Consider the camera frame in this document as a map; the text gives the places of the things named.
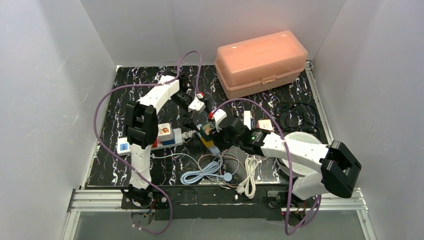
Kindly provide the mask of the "light blue socket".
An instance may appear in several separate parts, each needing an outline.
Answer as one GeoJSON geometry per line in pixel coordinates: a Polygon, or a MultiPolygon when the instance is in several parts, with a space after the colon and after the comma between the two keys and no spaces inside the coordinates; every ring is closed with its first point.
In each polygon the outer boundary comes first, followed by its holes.
{"type": "Polygon", "coordinates": [[[203,145],[209,150],[212,155],[219,155],[220,150],[218,149],[218,147],[215,146],[214,142],[210,138],[211,130],[214,129],[212,124],[198,124],[197,127],[199,128],[200,132],[197,132],[196,134],[203,143],[203,145]]]}

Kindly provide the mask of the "pink power adapter plug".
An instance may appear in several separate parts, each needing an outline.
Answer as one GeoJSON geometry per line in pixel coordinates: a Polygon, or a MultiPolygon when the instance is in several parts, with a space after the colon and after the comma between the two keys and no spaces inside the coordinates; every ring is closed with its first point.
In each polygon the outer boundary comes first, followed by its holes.
{"type": "Polygon", "coordinates": [[[263,129],[263,130],[267,130],[270,132],[274,132],[274,126],[273,123],[270,119],[260,119],[257,121],[256,123],[256,127],[263,129]]]}

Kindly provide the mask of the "pink translucent storage box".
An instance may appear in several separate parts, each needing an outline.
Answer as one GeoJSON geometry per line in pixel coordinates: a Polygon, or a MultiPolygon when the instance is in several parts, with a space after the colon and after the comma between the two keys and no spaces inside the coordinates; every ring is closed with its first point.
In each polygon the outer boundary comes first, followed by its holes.
{"type": "Polygon", "coordinates": [[[289,31],[220,46],[214,62],[227,99],[242,98],[296,80],[308,52],[289,31]]]}

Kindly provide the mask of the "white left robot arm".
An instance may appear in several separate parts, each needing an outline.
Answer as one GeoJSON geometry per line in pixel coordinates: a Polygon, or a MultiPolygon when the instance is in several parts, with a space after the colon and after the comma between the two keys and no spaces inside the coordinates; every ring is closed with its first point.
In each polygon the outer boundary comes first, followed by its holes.
{"type": "Polygon", "coordinates": [[[197,92],[192,98],[185,91],[188,84],[177,76],[164,75],[153,88],[137,101],[127,103],[123,133],[129,143],[131,153],[131,179],[129,184],[134,188],[145,190],[152,181],[150,174],[151,149],[159,135],[158,111],[165,103],[173,100],[187,112],[183,126],[196,132],[200,131],[193,120],[193,113],[206,110],[206,97],[203,92],[197,92]]]}

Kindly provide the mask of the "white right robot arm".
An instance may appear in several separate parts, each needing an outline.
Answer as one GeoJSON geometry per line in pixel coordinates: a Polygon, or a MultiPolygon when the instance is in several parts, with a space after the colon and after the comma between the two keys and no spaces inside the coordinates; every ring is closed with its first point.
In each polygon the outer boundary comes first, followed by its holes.
{"type": "Polygon", "coordinates": [[[294,179],[288,196],[296,200],[327,193],[344,199],[352,197],[362,165],[343,142],[313,144],[282,139],[269,130],[249,129],[235,116],[214,115],[211,121],[215,126],[212,141],[221,151],[235,146],[249,155],[291,160],[315,171],[294,179]]]}

